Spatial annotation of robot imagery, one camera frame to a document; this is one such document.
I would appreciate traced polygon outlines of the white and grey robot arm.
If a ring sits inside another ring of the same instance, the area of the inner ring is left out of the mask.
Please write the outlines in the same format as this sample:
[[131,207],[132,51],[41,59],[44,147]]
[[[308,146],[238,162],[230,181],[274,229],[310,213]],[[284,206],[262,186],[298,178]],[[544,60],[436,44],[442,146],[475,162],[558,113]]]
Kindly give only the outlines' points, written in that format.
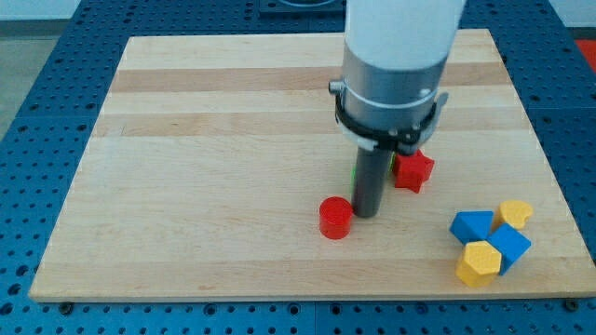
[[365,153],[415,153],[448,96],[440,79],[465,0],[347,0],[341,77],[329,84],[341,131]]

